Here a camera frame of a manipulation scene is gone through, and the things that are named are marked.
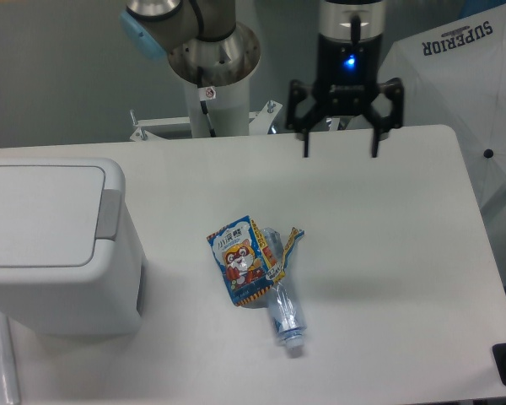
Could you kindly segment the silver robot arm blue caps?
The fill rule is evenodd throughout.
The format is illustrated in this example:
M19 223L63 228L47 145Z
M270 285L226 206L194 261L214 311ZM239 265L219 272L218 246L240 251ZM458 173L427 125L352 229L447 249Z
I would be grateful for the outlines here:
M381 1L323 1L319 6L316 76L288 90L285 127L304 143L331 116L362 116L377 151L401 127L400 79L377 79L385 27ZM255 33L236 18L232 1L129 1L121 26L147 57L164 57L190 91L188 114L196 138L246 135L248 78L259 64Z

